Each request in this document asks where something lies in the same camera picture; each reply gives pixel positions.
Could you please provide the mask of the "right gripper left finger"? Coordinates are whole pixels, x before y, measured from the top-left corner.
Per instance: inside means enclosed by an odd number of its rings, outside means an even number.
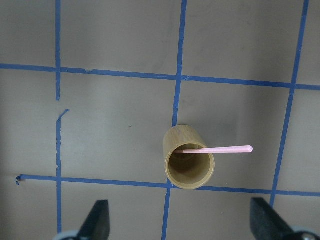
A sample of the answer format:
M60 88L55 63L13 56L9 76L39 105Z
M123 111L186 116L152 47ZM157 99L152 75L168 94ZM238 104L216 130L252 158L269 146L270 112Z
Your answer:
M81 226L78 240L109 239L109 201L97 200Z

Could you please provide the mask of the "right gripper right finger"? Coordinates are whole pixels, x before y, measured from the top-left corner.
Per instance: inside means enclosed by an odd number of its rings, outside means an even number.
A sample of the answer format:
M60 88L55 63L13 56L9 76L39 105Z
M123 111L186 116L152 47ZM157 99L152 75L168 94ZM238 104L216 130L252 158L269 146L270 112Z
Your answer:
M256 240L297 240L298 235L262 197L250 200L250 230Z

